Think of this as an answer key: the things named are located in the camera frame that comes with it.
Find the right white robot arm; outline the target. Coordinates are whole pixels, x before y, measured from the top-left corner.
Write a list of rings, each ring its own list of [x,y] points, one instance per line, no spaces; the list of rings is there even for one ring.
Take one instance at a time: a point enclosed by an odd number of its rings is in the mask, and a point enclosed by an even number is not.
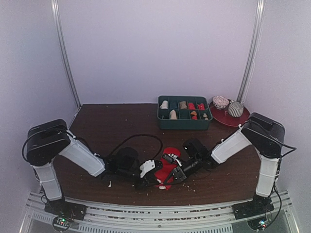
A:
[[[214,169],[241,151],[251,149],[258,157],[260,167],[255,193],[248,204],[253,214],[260,214],[271,203],[271,193],[275,189],[283,158],[297,150],[287,145],[284,139],[285,127],[281,123],[259,113],[252,113],[235,132],[211,149],[197,138],[184,142],[183,148],[189,156],[187,161],[180,162],[168,153],[164,154],[164,158],[175,163],[176,167],[162,183],[167,184],[169,180],[180,183],[200,168]]]

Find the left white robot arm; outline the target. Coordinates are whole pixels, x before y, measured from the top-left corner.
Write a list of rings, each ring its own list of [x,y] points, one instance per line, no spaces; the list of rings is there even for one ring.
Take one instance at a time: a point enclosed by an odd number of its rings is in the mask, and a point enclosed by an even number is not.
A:
[[[31,165],[43,188],[46,204],[60,216],[70,211],[58,181],[53,161],[62,156],[96,178],[119,175],[134,178],[137,189],[159,184],[155,173],[163,168],[159,160],[141,163],[136,150],[116,147],[103,157],[93,152],[84,139],[75,136],[63,119],[53,120],[29,129],[22,146],[22,157]]]

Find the black argyle sock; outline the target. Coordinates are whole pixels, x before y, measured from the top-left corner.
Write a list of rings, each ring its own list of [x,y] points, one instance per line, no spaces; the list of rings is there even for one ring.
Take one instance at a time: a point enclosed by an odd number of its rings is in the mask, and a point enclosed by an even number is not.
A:
[[[193,110],[190,112],[190,117],[192,120],[197,120],[198,119],[198,113],[197,111]]]

